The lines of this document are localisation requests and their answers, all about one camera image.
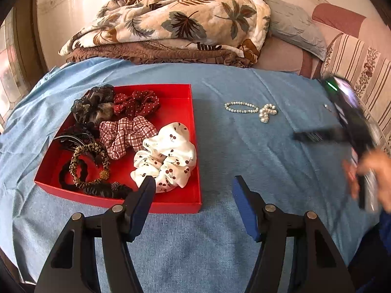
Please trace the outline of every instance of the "red box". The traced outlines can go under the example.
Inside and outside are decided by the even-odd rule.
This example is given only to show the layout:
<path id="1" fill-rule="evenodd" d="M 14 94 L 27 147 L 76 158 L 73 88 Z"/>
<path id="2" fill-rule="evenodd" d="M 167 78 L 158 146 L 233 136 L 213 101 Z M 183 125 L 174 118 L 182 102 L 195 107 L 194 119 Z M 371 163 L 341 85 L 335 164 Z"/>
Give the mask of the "red box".
<path id="1" fill-rule="evenodd" d="M 196 145 L 196 128 L 194 125 L 193 101 L 191 85 L 187 84 L 152 84 L 152 85 L 129 85 L 115 87 L 116 93 L 131 95 L 135 90 L 153 90 L 160 99 L 159 110 L 148 116 L 147 119 L 159 131 L 163 126 L 180 122 L 187 126 L 190 131 L 190 141 Z M 64 129 L 74 125 L 75 119 L 70 114 L 59 129 L 60 134 Z M 34 182 L 49 194 L 65 199 L 78 201 L 94 206 L 110 208 L 113 205 L 121 204 L 122 199 L 107 199 L 85 195 L 79 192 L 71 192 L 61 188 L 58 182 L 58 174 L 62 166 L 71 159 L 72 152 L 60 148 L 58 141 L 52 141 L 46 152 L 40 168 L 35 176 Z M 130 178 L 133 166 L 134 151 L 127 149 L 126 155 L 119 160 L 111 160 L 109 182 L 120 182 L 126 184 L 133 190 L 137 190 L 137 185 Z M 92 160 L 82 156 L 88 165 L 87 182 L 99 177 L 100 166 L 97 168 Z M 72 183 L 72 176 L 66 176 L 66 182 Z M 187 185 L 184 188 L 176 187 L 167 193 L 156 194 L 149 212 L 159 214 L 194 214 L 201 208 L 201 187 L 199 179 L 198 161 L 193 169 Z"/>

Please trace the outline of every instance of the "striped fabric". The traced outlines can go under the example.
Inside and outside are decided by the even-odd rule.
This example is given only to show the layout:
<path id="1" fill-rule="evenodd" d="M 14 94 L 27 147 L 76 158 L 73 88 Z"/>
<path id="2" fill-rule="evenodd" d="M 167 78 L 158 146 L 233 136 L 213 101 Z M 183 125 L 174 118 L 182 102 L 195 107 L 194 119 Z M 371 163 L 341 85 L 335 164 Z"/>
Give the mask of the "striped fabric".
<path id="1" fill-rule="evenodd" d="M 391 63 L 380 52 L 363 41 L 339 35 L 330 45 L 321 77 L 346 79 L 363 102 L 367 119 L 372 115 L 388 145 L 391 144 Z"/>

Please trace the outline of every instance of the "blue bedsheet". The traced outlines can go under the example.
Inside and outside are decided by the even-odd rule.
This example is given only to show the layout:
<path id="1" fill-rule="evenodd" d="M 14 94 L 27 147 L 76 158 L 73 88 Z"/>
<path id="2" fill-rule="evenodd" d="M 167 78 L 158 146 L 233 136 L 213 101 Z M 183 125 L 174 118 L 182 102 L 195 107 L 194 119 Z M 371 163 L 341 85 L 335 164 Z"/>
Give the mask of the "blue bedsheet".
<path id="1" fill-rule="evenodd" d="M 345 194 L 340 163 L 348 147 L 291 140 L 293 130 L 337 123 L 323 107 L 331 104 L 315 80 L 223 65 L 136 66 L 93 58 L 48 73 L 13 111 L 0 135 L 0 247 L 25 279 L 38 279 L 72 213 L 105 211 L 49 195 L 33 183 L 73 101 L 93 86 L 150 83 L 192 84 L 203 207 L 198 214 L 148 215 L 141 236 L 130 245 L 145 292 L 244 292 L 259 244 L 246 234 L 232 198 L 235 175 L 242 175 L 267 203 L 294 214 L 314 210 L 331 229 Z M 273 103 L 278 114 L 263 124 L 256 114 L 224 110 L 224 103 L 233 100 Z M 349 201 L 333 235 L 346 263 L 376 221 Z M 108 292 L 100 240 L 97 263 L 102 292 Z M 289 270 L 284 267 L 281 292 Z"/>

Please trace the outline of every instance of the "leopard print scrunchie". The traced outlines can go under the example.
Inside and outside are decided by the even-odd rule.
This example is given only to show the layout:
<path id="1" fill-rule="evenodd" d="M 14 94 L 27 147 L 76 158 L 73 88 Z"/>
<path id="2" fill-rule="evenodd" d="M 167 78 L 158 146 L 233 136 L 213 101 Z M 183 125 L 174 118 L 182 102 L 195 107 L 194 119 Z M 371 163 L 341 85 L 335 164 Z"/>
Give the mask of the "leopard print scrunchie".
<path id="1" fill-rule="evenodd" d="M 102 164 L 103 164 L 103 171 L 99 173 L 99 178 L 94 179 L 92 182 L 83 182 L 78 176 L 77 176 L 77 163 L 79 160 L 80 155 L 87 154 L 88 152 L 94 153 L 95 155 L 99 155 L 102 158 Z M 109 171 L 110 161 L 109 157 L 107 155 L 106 150 L 104 147 L 99 145 L 98 143 L 90 143 L 87 145 L 80 145 L 75 149 L 75 152 L 71 159 L 71 164 L 69 165 L 69 172 L 74 178 L 74 184 L 77 188 L 83 188 L 88 185 L 93 185 L 100 183 L 102 180 L 107 180 L 110 177 L 110 171 Z"/>

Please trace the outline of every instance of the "pillow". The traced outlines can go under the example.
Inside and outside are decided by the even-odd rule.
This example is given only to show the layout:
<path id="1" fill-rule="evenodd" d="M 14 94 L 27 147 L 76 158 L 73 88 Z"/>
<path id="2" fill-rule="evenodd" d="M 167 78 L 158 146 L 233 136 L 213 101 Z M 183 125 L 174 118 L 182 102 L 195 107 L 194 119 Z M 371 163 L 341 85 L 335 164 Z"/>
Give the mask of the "pillow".
<path id="1" fill-rule="evenodd" d="M 328 3 L 316 6 L 312 20 L 362 40 L 391 60 L 391 31 L 383 22 Z"/>
<path id="2" fill-rule="evenodd" d="M 321 68 L 322 79 L 337 76 L 350 83 L 388 141 L 391 136 L 390 71 L 391 63 L 383 54 L 348 34 L 341 34 L 331 44 Z"/>
<path id="3" fill-rule="evenodd" d="M 274 36 L 268 36 L 261 48 L 258 61 L 252 68 L 294 72 L 306 78 L 311 77 L 311 54 L 295 45 Z"/>
<path id="4" fill-rule="evenodd" d="M 311 17 L 301 7 L 282 0 L 266 0 L 270 6 L 269 31 L 273 36 L 296 45 L 325 60 L 325 40 L 312 23 Z"/>
<path id="5" fill-rule="evenodd" d="M 343 33 L 340 30 L 337 30 L 334 27 L 328 26 L 326 24 L 323 24 L 321 22 L 314 21 L 312 19 L 312 22 L 314 25 L 318 28 L 318 30 L 322 33 L 323 38 L 325 39 L 325 43 L 327 45 L 327 49 L 330 47 L 330 45 L 334 42 L 335 38 Z M 312 79 L 319 79 L 320 78 L 320 69 L 322 67 L 323 61 L 321 61 L 319 58 L 313 56 L 312 57 Z"/>

